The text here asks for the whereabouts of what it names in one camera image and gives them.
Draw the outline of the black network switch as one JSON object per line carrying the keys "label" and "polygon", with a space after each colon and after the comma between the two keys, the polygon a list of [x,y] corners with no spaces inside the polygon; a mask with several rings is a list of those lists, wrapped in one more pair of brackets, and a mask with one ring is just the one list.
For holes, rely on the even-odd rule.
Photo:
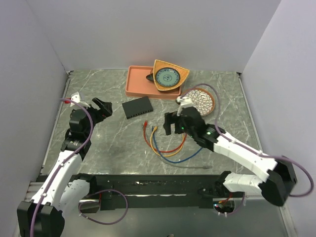
{"label": "black network switch", "polygon": [[122,103],[122,107],[127,119],[131,119],[153,111],[153,107],[148,96],[124,102]]}

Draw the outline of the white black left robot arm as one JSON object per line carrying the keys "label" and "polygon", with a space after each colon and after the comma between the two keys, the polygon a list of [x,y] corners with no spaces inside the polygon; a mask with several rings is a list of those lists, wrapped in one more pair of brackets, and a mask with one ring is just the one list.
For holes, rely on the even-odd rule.
{"label": "white black left robot arm", "polygon": [[83,197],[93,198],[97,195],[98,186],[92,175],[81,175],[69,183],[91,146],[95,125],[113,114],[111,102],[98,98],[92,101],[98,106],[97,109],[82,101],[78,95],[63,99],[63,102],[76,108],[71,111],[69,128],[49,176],[31,200],[20,202],[17,208],[20,236],[61,236],[68,212]]}

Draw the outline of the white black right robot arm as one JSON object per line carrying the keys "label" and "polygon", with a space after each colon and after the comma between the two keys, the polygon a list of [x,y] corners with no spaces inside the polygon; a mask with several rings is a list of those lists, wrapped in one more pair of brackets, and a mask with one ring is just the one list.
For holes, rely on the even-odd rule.
{"label": "white black right robot arm", "polygon": [[275,206],[283,206],[297,183],[292,163],[281,158],[267,158],[258,150],[240,142],[222,128],[208,124],[194,107],[184,108],[164,115],[166,135],[186,133],[202,148],[224,155],[252,172],[251,175],[225,172],[216,192],[222,197],[230,193],[244,192],[259,194]]}

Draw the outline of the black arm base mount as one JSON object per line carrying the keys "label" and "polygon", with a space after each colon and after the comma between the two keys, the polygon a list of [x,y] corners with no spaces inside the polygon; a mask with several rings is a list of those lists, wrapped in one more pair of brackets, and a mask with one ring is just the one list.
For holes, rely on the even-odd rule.
{"label": "black arm base mount", "polygon": [[213,208],[215,198],[240,198],[221,182],[223,175],[88,175],[78,174],[66,184],[71,190],[74,181],[90,184],[84,200],[100,198],[101,210],[116,208],[191,207]]}

